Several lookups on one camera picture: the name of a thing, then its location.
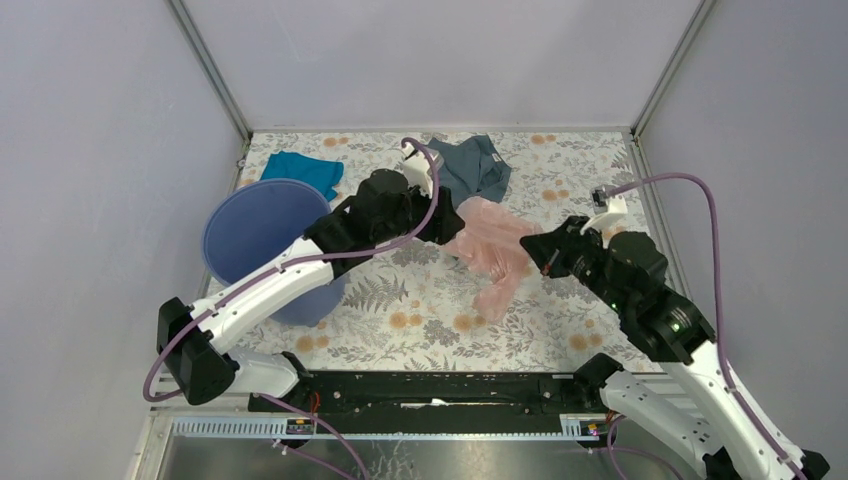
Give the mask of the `pink plastic trash bag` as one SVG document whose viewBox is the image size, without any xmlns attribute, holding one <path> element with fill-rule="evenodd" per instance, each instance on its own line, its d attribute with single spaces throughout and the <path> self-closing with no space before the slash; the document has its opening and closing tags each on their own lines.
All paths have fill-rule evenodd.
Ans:
<svg viewBox="0 0 848 480">
<path fill-rule="evenodd" d="M 501 204 L 471 197 L 457 213 L 464 228 L 442 247 L 474 274 L 485 274 L 490 284 L 474 297 L 472 307 L 489 323 L 503 320 L 530 263 L 520 240 L 542 228 L 511 213 Z"/>
</svg>

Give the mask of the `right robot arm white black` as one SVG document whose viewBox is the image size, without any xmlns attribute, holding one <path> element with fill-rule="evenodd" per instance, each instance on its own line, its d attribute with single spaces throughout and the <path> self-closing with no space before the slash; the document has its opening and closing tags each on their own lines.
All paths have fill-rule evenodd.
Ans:
<svg viewBox="0 0 848 480">
<path fill-rule="evenodd" d="M 702 479 L 821 479 L 822 454 L 799 448 L 766 418 L 736 374 L 721 370 L 717 335 L 698 307 L 665 283 L 668 261 L 644 232 L 624 231 L 605 241 L 571 216 L 549 233 L 520 245 L 550 278 L 572 276 L 609 306 L 626 338 L 659 365 L 696 405 L 693 417 L 638 384 L 604 355 L 600 367 L 573 386 L 575 402 L 616 411 L 672 449 Z"/>
</svg>

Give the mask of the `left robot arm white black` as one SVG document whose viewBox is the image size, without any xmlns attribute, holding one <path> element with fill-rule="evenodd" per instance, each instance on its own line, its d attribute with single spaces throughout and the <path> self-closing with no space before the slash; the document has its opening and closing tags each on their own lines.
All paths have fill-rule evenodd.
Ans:
<svg viewBox="0 0 848 480">
<path fill-rule="evenodd" d="M 448 187 L 425 192 L 398 171 L 379 169 L 357 192 L 305 229 L 290 247 L 217 295 L 190 304 L 173 297 L 158 310 L 158 356 L 144 398 L 181 396 L 203 405 L 227 391 L 271 394 L 288 411 L 309 401 L 310 385 L 289 360 L 235 353 L 263 319 L 374 256 L 413 239 L 444 245 L 465 226 Z"/>
</svg>

